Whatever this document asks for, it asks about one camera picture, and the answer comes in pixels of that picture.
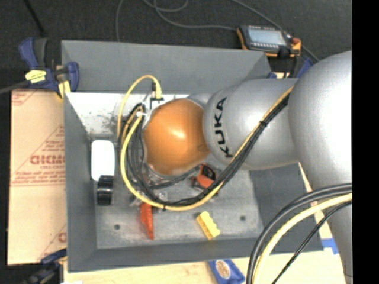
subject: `red object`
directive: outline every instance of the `red object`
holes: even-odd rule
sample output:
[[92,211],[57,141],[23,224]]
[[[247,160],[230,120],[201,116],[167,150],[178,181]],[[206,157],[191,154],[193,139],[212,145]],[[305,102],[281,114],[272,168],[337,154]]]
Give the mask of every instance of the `red object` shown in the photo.
[[194,178],[202,188],[208,188],[217,178],[216,172],[206,163],[200,165],[199,174]]
[[147,235],[151,240],[154,240],[154,231],[153,231],[153,212],[152,206],[147,203],[142,203],[140,206],[141,212],[141,222],[146,227]]

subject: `handheld device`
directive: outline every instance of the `handheld device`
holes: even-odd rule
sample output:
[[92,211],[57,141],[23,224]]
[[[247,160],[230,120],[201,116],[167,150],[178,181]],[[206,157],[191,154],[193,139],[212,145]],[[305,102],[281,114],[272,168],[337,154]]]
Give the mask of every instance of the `handheld device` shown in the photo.
[[301,41],[283,30],[243,24],[237,29],[242,49],[264,51],[268,57],[293,58],[301,52]]

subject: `yellow lego brick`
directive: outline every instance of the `yellow lego brick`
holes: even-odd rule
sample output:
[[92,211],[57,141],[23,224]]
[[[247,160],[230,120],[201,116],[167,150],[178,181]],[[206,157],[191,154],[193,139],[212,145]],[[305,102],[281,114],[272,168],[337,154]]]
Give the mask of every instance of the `yellow lego brick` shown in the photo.
[[204,234],[207,236],[208,240],[212,240],[214,237],[217,237],[220,234],[220,230],[215,225],[213,219],[209,215],[209,212],[202,212],[196,218],[196,221],[199,223],[201,229],[204,231]]

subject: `black floor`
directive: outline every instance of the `black floor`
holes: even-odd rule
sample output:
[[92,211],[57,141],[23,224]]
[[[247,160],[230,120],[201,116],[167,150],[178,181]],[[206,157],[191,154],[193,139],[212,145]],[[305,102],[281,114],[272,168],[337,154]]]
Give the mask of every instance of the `black floor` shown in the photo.
[[[117,41],[115,13],[119,0],[0,0],[0,88],[21,81],[25,68],[19,43],[44,33],[47,58],[60,59],[61,39]],[[318,58],[351,50],[352,0],[240,0],[257,9],[303,44]],[[162,8],[177,8],[184,0],[158,0]],[[189,0],[187,8],[167,14],[186,25],[267,24],[251,11],[229,0]],[[164,22],[142,0],[125,0],[120,8],[120,39],[132,43],[177,44],[239,48],[237,35],[221,29],[184,29]],[[6,228],[9,181],[9,94],[0,95],[0,283],[17,283],[38,266],[6,267]]]

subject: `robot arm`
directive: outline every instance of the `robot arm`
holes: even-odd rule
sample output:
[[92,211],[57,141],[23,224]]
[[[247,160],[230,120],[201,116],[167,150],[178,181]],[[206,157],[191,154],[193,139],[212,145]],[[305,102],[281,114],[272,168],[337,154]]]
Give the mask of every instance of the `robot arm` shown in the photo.
[[[209,99],[193,95],[163,104],[144,128],[147,164],[169,176],[188,171],[209,152],[229,164],[267,110],[292,87],[288,105],[263,130],[242,167],[300,162],[314,190],[352,182],[351,52],[322,60],[299,79],[251,80]],[[352,283],[351,207],[336,213],[329,225],[346,281]]]
[[[263,131],[243,167],[300,162],[314,190],[352,182],[350,51],[322,60],[300,79],[253,80],[215,93],[203,121],[210,151],[227,164],[229,154],[291,86],[288,106]],[[352,283],[351,206],[337,212],[329,225],[346,282]]]

